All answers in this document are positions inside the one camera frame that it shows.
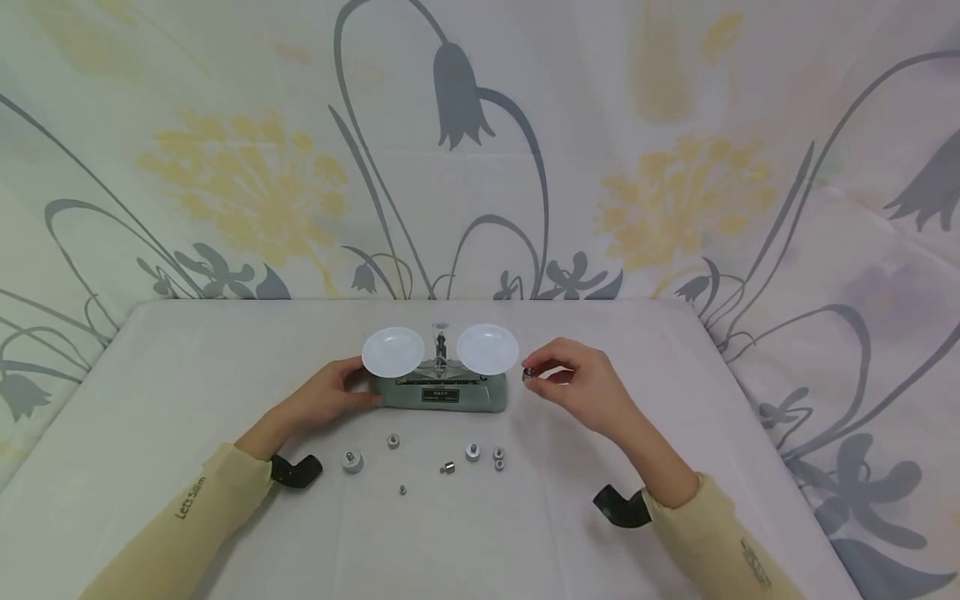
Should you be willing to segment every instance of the scale base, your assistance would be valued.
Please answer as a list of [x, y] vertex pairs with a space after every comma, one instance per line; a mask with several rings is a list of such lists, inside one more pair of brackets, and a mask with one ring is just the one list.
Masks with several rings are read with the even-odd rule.
[[389, 408], [452, 411], [458, 413], [502, 413], [507, 408], [507, 376], [478, 375], [464, 369], [448, 370], [436, 376], [433, 363], [397, 378], [373, 378], [373, 391]]

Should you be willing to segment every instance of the hand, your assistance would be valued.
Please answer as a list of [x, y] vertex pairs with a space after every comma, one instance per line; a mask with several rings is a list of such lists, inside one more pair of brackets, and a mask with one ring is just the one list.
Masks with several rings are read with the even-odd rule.
[[321, 427], [354, 410], [373, 408], [380, 397], [367, 393], [351, 393], [344, 388], [347, 378], [363, 369], [359, 356], [335, 360], [314, 373], [298, 390], [280, 402], [298, 429]]
[[359, 356], [327, 364], [270, 409], [234, 445], [257, 460], [267, 461], [302, 430], [326, 425], [350, 411], [377, 406], [379, 396], [352, 394], [344, 387], [347, 378], [362, 368]]
[[[629, 434], [640, 416], [610, 358], [596, 348], [557, 338], [522, 364], [537, 375], [527, 379], [531, 392], [560, 404], [583, 425], [616, 444]], [[563, 370], [540, 378], [558, 367]]]

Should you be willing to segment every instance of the floral curtain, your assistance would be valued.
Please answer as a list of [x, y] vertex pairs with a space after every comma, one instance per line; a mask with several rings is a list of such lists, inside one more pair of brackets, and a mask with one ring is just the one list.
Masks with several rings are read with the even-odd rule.
[[958, 592], [955, 3], [12, 0], [0, 48], [0, 488], [145, 300], [677, 296], [864, 597]]

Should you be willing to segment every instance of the scale label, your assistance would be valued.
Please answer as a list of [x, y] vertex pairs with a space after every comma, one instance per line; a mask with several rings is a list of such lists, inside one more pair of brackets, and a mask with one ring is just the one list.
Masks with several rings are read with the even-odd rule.
[[460, 390], [423, 388], [420, 392], [420, 400], [437, 404], [457, 404], [460, 402]]

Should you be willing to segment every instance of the balance scale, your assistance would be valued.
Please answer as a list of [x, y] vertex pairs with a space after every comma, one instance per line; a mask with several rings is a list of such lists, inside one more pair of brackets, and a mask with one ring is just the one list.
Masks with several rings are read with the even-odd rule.
[[503, 412], [507, 408], [505, 372], [519, 353], [516, 338], [497, 325], [475, 325], [457, 340], [461, 360], [455, 360], [447, 358], [445, 328], [445, 324], [433, 325], [435, 356], [427, 360], [422, 360], [422, 339], [410, 329], [390, 327], [367, 340], [364, 365], [374, 375], [373, 391], [383, 397], [382, 406]]

